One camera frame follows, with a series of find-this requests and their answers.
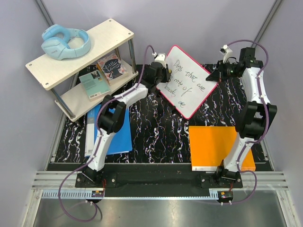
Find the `pink framed whiteboard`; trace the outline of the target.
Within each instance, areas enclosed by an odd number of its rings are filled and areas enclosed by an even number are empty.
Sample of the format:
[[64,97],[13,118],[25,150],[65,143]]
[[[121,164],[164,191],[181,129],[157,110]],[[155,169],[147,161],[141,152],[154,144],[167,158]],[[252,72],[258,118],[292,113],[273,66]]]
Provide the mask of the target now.
[[159,83],[157,89],[186,119],[190,119],[218,83],[207,81],[210,72],[179,46],[172,46],[166,57],[171,70],[170,82]]

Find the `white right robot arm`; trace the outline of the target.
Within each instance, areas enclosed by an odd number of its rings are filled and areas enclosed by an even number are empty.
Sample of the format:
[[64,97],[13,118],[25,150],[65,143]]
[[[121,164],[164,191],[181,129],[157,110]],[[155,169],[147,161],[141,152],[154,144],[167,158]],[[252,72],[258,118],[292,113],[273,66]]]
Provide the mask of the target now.
[[235,63],[218,61],[216,70],[206,80],[222,82],[228,78],[241,78],[247,102],[235,122],[236,140],[228,156],[213,174],[213,182],[221,188],[231,187],[241,180],[241,167],[254,144],[265,137],[276,113],[266,95],[263,82],[264,66],[258,60],[241,60]]

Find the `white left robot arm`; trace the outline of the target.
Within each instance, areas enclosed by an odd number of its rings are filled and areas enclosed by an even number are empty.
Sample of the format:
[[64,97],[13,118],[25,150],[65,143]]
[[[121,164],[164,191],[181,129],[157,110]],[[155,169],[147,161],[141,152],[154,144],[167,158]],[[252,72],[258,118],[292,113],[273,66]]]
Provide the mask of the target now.
[[137,101],[156,92],[156,86],[170,81],[171,70],[166,63],[152,62],[147,69],[142,67],[137,83],[125,92],[106,95],[97,115],[97,137],[92,154],[83,166],[82,175],[91,187],[102,183],[102,174],[110,143],[124,124],[126,109]]

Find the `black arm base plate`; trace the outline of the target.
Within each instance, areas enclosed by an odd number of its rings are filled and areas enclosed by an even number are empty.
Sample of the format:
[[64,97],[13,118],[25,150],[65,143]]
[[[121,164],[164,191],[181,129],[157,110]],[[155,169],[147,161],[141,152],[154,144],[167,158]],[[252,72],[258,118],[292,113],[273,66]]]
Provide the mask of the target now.
[[161,172],[131,172],[131,171],[105,171],[98,174],[96,181],[91,181],[82,173],[77,174],[75,187],[77,188],[97,188],[105,186],[106,188],[118,188],[130,185],[190,185],[201,188],[233,188],[243,187],[241,178],[233,183],[224,183],[219,185],[215,182],[213,173],[206,172],[185,172],[181,170],[161,171]]

